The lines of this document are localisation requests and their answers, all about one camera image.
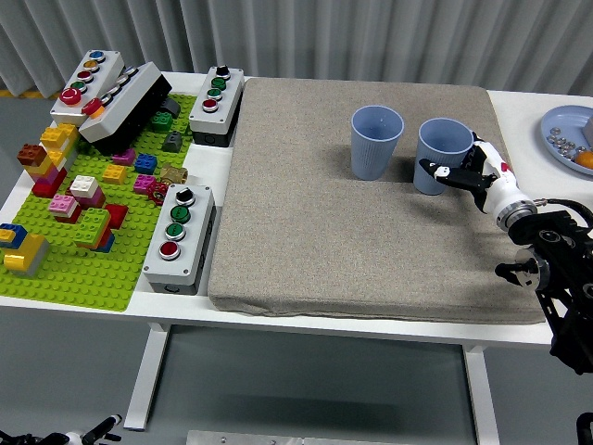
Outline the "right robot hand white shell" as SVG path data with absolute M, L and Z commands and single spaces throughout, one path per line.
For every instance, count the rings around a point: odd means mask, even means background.
M 519 190 L 510 165 L 476 133 L 460 167 L 447 167 L 427 158 L 419 164 L 438 183 L 470 192 L 476 207 L 495 217 L 509 205 L 528 200 Z

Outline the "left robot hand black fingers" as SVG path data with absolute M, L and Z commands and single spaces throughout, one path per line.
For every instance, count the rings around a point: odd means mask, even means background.
M 87 432 L 70 431 L 68 433 L 53 432 L 45 437 L 34 436 L 31 433 L 11 436 L 1 432 L 1 444 L 102 444 L 104 441 L 121 441 L 121 436 L 111 433 L 111 430 L 122 420 L 119 414 L 112 414 Z

